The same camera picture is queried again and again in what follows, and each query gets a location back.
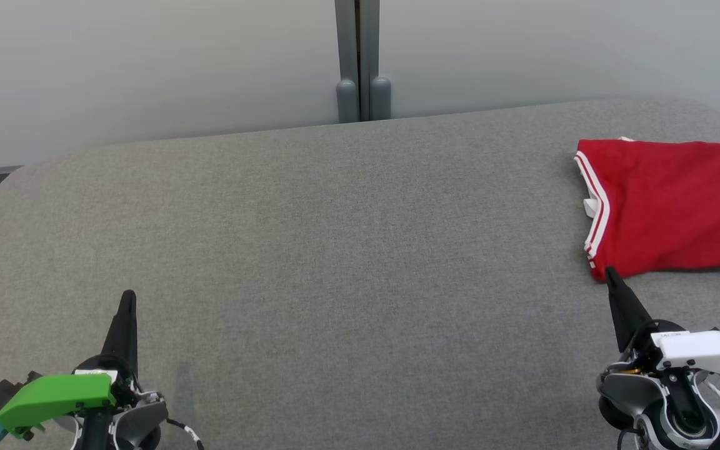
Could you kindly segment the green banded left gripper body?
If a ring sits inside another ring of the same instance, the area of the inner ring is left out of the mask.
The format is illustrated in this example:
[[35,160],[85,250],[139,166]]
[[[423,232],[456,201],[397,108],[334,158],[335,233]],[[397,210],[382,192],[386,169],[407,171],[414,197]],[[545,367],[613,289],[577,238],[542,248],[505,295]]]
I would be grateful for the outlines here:
[[26,382],[0,382],[0,435],[31,439],[34,430],[62,417],[81,422],[95,413],[126,412],[138,403],[138,374],[122,374],[101,355],[89,357],[71,373],[41,376]]

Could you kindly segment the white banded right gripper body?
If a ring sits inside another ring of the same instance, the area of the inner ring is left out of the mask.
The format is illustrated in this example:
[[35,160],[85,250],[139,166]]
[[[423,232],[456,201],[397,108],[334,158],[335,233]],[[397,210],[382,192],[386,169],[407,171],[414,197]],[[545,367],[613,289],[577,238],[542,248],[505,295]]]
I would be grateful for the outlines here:
[[622,360],[645,374],[690,369],[720,375],[720,330],[688,331],[669,320],[652,320],[634,333]]

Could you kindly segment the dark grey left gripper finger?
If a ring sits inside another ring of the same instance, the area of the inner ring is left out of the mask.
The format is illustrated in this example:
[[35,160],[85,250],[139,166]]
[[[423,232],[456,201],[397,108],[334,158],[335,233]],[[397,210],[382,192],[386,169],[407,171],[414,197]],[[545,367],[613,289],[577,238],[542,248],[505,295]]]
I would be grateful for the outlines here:
[[134,291],[123,291],[102,346],[104,361],[115,367],[122,377],[136,377],[138,373],[136,299]]

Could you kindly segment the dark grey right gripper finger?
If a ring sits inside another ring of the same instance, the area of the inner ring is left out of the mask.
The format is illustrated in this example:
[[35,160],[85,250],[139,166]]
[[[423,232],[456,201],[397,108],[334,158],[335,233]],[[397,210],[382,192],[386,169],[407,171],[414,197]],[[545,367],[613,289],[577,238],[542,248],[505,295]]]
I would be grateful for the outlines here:
[[649,335],[657,331],[657,322],[615,267],[607,267],[604,274],[618,351],[626,354],[635,345],[645,344]]

